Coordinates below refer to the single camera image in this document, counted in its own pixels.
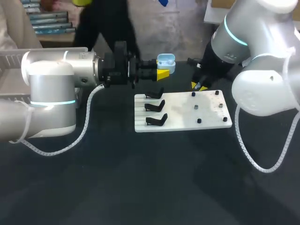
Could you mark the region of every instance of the black table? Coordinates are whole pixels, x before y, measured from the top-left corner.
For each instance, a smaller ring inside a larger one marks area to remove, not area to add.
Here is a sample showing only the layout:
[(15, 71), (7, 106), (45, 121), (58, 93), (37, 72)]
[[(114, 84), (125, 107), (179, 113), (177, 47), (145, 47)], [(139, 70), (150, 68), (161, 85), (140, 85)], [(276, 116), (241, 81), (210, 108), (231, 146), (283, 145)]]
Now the black table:
[[(234, 127), (191, 132), (134, 131), (134, 94), (165, 87), (188, 91), (192, 69), (178, 63), (159, 83), (100, 91), (88, 132), (72, 150), (42, 157), (22, 145), (0, 144), (0, 224), (43, 225), (268, 225), (300, 224), (300, 140), (295, 132), (280, 169), (265, 175), (244, 157)], [(232, 119), (231, 83), (224, 92)], [(240, 127), (254, 159), (271, 167), (295, 111), (266, 118), (241, 113)], [(66, 147), (76, 131), (31, 142), (44, 151)]]

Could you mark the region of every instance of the yellow part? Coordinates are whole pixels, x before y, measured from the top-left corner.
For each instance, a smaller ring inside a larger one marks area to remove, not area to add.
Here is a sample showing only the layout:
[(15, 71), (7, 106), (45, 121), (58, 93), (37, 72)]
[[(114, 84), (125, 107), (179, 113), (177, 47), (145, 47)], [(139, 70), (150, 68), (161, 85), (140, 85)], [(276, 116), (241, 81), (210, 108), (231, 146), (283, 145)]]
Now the yellow part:
[(194, 87), (196, 86), (197, 84), (195, 82), (192, 82), (192, 89), (194, 89)]
[(207, 87), (204, 87), (204, 86), (202, 86), (201, 88), (200, 88), (200, 90), (199, 91), (203, 91), (203, 90), (206, 90), (206, 89), (208, 89)]
[(72, 0), (72, 3), (79, 7), (84, 7), (92, 3), (92, 0)]
[(158, 69), (157, 70), (157, 81), (170, 76), (170, 71), (168, 69)]

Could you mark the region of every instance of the black holder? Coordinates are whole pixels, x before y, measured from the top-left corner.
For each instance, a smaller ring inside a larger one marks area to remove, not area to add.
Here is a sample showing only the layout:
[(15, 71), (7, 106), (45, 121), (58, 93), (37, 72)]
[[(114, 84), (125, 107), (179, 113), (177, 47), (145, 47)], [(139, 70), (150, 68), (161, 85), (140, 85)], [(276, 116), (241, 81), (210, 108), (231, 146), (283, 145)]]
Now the black holder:
[(145, 104), (146, 111), (154, 111), (154, 112), (161, 112), (165, 106), (165, 100), (162, 100), (159, 106), (152, 105), (152, 104)]
[(157, 120), (151, 117), (146, 117), (146, 123), (147, 125), (154, 125), (154, 126), (163, 126), (168, 118), (168, 114), (166, 113), (163, 115), (161, 120)]
[(146, 95), (146, 98), (150, 97), (150, 98), (156, 98), (156, 99), (160, 99), (164, 93), (164, 88), (161, 88), (159, 93), (155, 93), (155, 92), (152, 92), (152, 91), (148, 91), (145, 95)]

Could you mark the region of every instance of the white plastic plate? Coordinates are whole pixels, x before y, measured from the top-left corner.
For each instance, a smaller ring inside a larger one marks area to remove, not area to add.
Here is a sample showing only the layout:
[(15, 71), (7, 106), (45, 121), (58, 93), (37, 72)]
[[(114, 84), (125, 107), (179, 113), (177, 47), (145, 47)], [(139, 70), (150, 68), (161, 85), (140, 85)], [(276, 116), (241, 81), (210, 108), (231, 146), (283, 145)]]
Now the white plastic plate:
[[(222, 91), (219, 95), (212, 91), (196, 91), (193, 97), (191, 92), (165, 93), (160, 99), (146, 98), (144, 94), (135, 95), (135, 131), (140, 132), (165, 132), (183, 130), (202, 130), (230, 128), (232, 121), (226, 106)], [(150, 112), (145, 109), (145, 104), (159, 105), (165, 100), (162, 112)], [(162, 119), (167, 113), (168, 119), (162, 127), (147, 125), (146, 117)]]

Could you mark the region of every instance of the book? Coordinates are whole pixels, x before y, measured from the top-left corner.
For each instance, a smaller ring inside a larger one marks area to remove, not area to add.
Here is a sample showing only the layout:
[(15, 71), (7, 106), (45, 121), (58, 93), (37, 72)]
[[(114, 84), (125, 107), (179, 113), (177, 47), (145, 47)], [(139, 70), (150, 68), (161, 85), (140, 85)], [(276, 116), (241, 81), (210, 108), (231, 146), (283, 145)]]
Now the book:
[(40, 8), (26, 8), (25, 11), (28, 14), (30, 14), (30, 13), (40, 13), (41, 12)]
[(51, 12), (29, 15), (30, 20), (68, 18), (67, 12)]
[(55, 30), (55, 29), (66, 29), (72, 28), (72, 23), (54, 23), (54, 24), (42, 24), (33, 26), (34, 30)]
[(24, 8), (40, 8), (39, 3), (23, 4)]
[(29, 3), (40, 3), (41, 0), (21, 0), (22, 4), (29, 4)]
[(32, 25), (41, 25), (41, 24), (53, 24), (53, 23), (67, 23), (67, 18), (58, 18), (58, 19), (45, 19), (45, 20), (31, 20)]
[(76, 31), (75, 28), (53, 29), (53, 30), (36, 30), (36, 34), (37, 35), (66, 34), (66, 33), (74, 33), (75, 31)]

